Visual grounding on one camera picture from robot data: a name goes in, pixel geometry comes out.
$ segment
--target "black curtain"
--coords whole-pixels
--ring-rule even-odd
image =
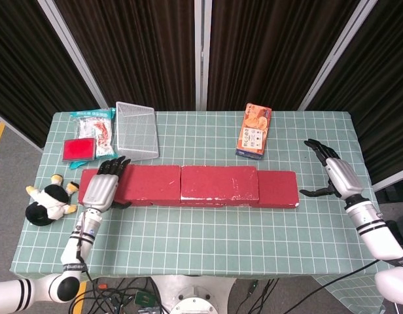
[[[194,110],[194,2],[56,0],[105,99]]]
[[[377,2],[307,109],[351,113],[373,183],[403,170],[403,1]]]
[[[297,110],[358,2],[213,1],[208,110]]]
[[[36,0],[0,0],[0,116],[43,147],[54,113],[95,108]]]

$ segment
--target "red brick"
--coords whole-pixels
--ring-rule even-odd
[[[253,205],[258,203],[258,177],[251,166],[181,168],[181,203]]]
[[[253,207],[295,208],[298,184],[293,171],[258,171],[260,201]]]
[[[179,166],[137,166],[129,165],[119,182],[115,201],[132,202],[134,206],[180,206]],[[79,202],[82,202],[86,187],[96,169],[82,172]]]

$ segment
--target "cracker box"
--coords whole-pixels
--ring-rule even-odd
[[[248,103],[243,117],[241,132],[236,145],[236,154],[259,160],[264,155],[268,126],[272,110]]]

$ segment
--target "green grid tablecloth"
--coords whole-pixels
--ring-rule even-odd
[[[326,186],[328,180],[315,154],[303,144],[313,138],[334,148],[353,166],[365,187],[363,196],[377,204],[348,113],[273,112],[261,161],[235,155],[242,118],[243,112],[159,112],[160,157],[137,164],[291,170],[300,188],[313,190]],[[79,183],[83,169],[101,163],[70,170],[61,161],[61,151],[63,141],[74,137],[75,121],[69,113],[55,114],[37,172],[37,188],[50,184],[54,173],[63,175],[65,182]],[[296,210],[157,206],[111,210],[103,214],[88,265],[93,277],[310,274],[325,283],[335,274],[349,273],[373,260],[343,206],[334,196],[300,195]],[[45,227],[25,221],[11,271],[28,278],[61,272],[60,256],[81,211],[82,207]],[[355,278],[362,280],[385,268],[380,263]],[[382,299],[374,282],[366,281],[366,288],[354,283],[358,289],[351,288],[353,281],[328,289],[354,312],[377,311]],[[343,294],[343,288],[351,289]]]

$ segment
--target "plush toy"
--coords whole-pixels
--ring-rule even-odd
[[[46,226],[58,220],[63,214],[71,214],[77,211],[76,205],[69,205],[69,198],[78,192],[79,185],[68,183],[66,190],[62,187],[63,177],[53,175],[50,178],[52,184],[44,190],[38,190],[33,186],[27,186],[27,193],[35,200],[26,208],[26,218],[36,226]]]

